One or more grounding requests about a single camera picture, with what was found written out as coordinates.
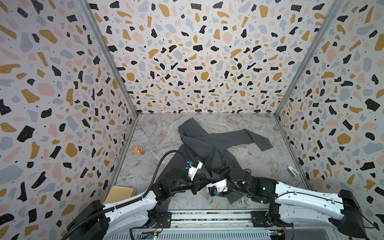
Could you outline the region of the dark grey zip jacket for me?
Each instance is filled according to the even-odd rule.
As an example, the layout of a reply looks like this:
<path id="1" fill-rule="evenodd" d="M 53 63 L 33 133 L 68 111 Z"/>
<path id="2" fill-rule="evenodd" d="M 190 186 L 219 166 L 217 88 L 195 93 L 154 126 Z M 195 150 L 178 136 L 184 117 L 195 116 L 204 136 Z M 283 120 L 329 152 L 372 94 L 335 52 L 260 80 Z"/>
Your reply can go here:
<path id="1" fill-rule="evenodd" d="M 261 151 L 273 148 L 268 138 L 246 129 L 209 134 L 193 118 L 180 125 L 178 131 L 183 144 L 177 151 L 172 152 L 173 158 L 157 180 L 162 179 L 173 168 L 187 172 L 188 161 L 198 160 L 203 163 L 203 166 L 196 175 L 211 180 L 210 184 L 213 184 L 223 179 L 225 168 L 242 169 L 234 155 L 228 151 L 229 148 L 248 144 L 256 144 Z M 227 198 L 230 203 L 233 203 L 241 197 L 231 193 L 221 198 Z"/>

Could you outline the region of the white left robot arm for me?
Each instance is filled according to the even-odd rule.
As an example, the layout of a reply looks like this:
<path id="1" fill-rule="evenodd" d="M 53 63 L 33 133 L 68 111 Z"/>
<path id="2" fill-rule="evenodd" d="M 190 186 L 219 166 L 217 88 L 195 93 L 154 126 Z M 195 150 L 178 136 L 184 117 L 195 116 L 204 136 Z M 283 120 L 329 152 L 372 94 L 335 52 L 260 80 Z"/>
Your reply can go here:
<path id="1" fill-rule="evenodd" d="M 211 180 L 185 170 L 173 168 L 143 194 L 102 205 L 95 201 L 86 207 L 67 227 L 65 240 L 103 240 L 123 231 L 144 227 L 164 226 L 166 214 L 157 207 L 167 203 L 176 193 L 196 194 Z"/>

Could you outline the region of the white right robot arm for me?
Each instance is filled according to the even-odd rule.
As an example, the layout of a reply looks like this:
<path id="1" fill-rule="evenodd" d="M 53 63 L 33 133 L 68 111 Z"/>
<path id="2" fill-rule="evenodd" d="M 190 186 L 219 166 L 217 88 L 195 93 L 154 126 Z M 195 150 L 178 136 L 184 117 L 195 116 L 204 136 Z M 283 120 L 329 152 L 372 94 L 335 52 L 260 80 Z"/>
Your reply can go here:
<path id="1" fill-rule="evenodd" d="M 367 237 L 364 216 L 352 192 L 320 193 L 282 182 L 253 177 L 241 168 L 223 172 L 223 179 L 208 187 L 210 196 L 238 194 L 268 205 L 267 211 L 251 213 L 254 227 L 329 226 L 352 238 Z"/>

